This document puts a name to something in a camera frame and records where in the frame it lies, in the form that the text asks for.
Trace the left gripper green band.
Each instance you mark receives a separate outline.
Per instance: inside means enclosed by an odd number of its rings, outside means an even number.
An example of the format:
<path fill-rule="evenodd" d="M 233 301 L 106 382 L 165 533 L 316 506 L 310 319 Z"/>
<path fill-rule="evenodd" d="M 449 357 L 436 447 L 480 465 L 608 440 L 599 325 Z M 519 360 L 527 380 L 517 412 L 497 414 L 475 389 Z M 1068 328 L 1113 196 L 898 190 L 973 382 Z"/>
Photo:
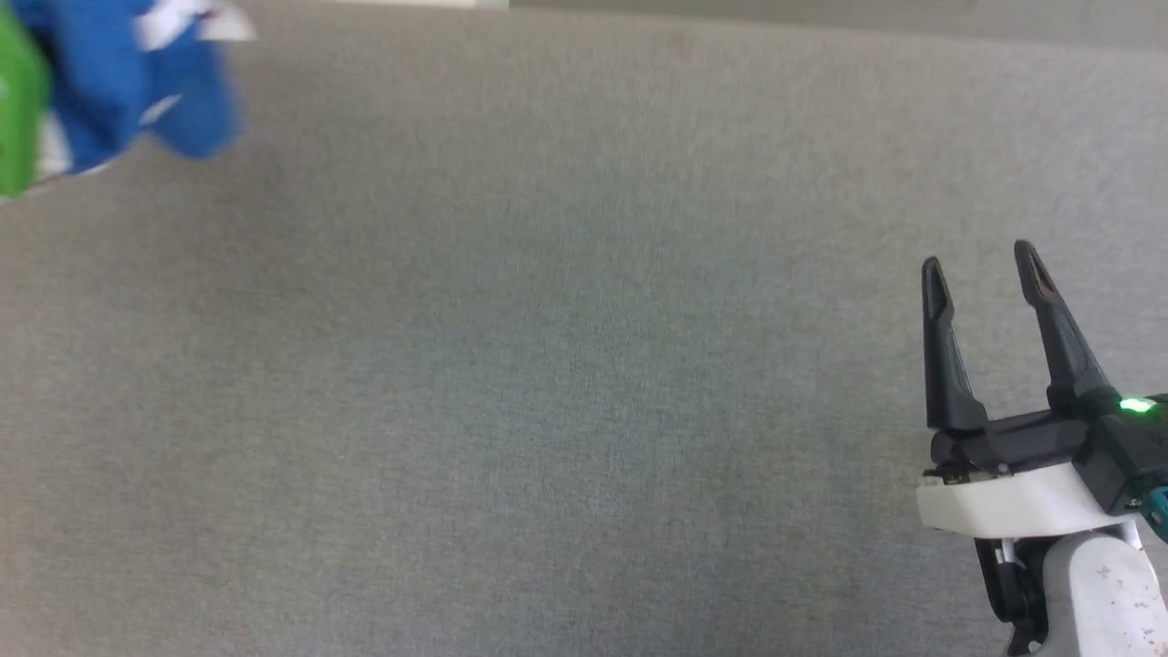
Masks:
<path fill-rule="evenodd" d="M 18 198 L 37 179 L 50 79 L 37 42 L 13 11 L 0 9 L 0 198 Z"/>

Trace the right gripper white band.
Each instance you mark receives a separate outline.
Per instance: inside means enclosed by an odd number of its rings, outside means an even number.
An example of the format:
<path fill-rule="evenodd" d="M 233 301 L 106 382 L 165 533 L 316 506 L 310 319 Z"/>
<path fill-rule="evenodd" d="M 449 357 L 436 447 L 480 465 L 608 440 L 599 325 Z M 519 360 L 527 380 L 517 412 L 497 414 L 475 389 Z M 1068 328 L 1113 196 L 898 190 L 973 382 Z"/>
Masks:
<path fill-rule="evenodd" d="M 1112 527 L 1143 509 L 1143 482 L 1098 445 L 1089 421 L 1121 396 L 1099 366 L 1038 250 L 1014 242 L 1018 286 L 1047 354 L 1048 407 L 989 420 L 969 386 L 940 261 L 922 264 L 923 390 L 932 469 L 916 490 L 930 528 L 973 539 L 1058 537 Z"/>

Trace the blue basketball jersey number 23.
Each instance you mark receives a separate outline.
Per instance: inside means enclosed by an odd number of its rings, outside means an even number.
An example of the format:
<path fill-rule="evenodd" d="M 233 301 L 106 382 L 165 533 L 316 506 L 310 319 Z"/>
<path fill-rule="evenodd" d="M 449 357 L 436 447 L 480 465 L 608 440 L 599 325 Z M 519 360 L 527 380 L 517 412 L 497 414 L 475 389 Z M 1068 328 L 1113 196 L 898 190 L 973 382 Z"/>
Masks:
<path fill-rule="evenodd" d="M 142 134 L 201 161 L 235 140 L 225 61 L 256 36 L 234 0 L 0 0 L 50 69 L 37 178 L 92 174 Z"/>

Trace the grey fabric sofa cushion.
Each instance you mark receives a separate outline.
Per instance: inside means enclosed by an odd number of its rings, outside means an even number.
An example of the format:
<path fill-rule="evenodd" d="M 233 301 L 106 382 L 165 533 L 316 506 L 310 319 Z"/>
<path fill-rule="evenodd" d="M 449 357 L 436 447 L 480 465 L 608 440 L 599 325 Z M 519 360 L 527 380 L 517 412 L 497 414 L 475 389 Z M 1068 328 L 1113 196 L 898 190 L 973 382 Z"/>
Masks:
<path fill-rule="evenodd" d="M 1168 48 L 246 4 L 243 134 L 0 205 L 0 657 L 997 657 L 922 261 L 1168 390 Z"/>

